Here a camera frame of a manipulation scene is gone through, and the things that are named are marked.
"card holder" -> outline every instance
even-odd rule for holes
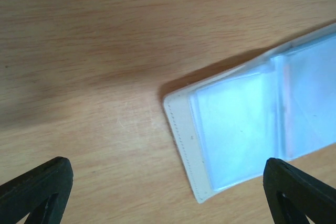
[[[199,203],[335,142],[336,24],[177,90],[164,108]]]

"transparent plastic pocket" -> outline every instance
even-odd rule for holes
[[[214,191],[335,142],[336,34],[197,89],[190,107]]]

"stitched edge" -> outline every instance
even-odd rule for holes
[[[197,184],[196,184],[196,182],[195,182],[195,178],[194,178],[194,175],[193,175],[193,171],[192,171],[192,169],[191,169],[191,166],[190,166],[190,163],[189,163],[189,159],[188,159],[188,157],[187,157],[187,153],[186,153],[186,151],[185,151],[184,144],[183,144],[182,139],[181,139],[181,136],[180,136],[179,128],[178,128],[177,125],[176,125],[175,117],[174,117],[174,114],[173,114],[173,112],[172,112],[172,108],[171,108],[171,106],[170,106],[170,102],[171,102],[171,99],[169,99],[169,101],[168,101],[169,112],[170,112],[170,115],[171,115],[171,117],[172,117],[172,120],[173,120],[173,123],[174,123],[174,127],[175,127],[175,130],[176,130],[176,133],[177,133],[177,136],[178,136],[180,145],[182,146],[182,149],[183,149],[183,155],[184,155],[184,158],[185,158],[185,160],[186,160],[186,162],[187,162],[187,165],[188,165],[188,171],[190,172],[190,176],[191,176],[191,178],[192,178],[193,185],[194,185],[194,187],[195,187],[195,191],[196,191],[196,194],[197,194],[198,198],[199,198],[200,200],[203,200],[203,198],[200,196],[200,193],[198,192],[198,188],[197,188]]]

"wood grain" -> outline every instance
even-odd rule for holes
[[[335,15],[336,0],[0,0],[0,183],[65,156],[63,223],[271,223],[261,178],[196,203],[161,96]],[[336,186],[335,151],[293,163]]]

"white leather case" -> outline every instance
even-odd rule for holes
[[[336,139],[336,24],[168,94],[164,109],[197,202]]]

